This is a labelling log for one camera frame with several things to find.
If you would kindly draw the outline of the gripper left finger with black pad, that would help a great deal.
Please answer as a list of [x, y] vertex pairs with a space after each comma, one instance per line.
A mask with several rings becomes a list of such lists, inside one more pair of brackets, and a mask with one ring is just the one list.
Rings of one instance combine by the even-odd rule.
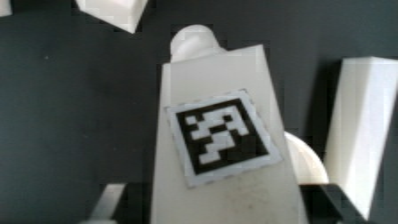
[[147, 192], [143, 183], [111, 183], [106, 186], [83, 224], [147, 224]]

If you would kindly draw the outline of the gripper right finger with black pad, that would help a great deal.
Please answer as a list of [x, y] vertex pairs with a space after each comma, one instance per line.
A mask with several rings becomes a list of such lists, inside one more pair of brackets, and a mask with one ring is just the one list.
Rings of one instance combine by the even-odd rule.
[[337, 184], [301, 186], [310, 224], [372, 224]]

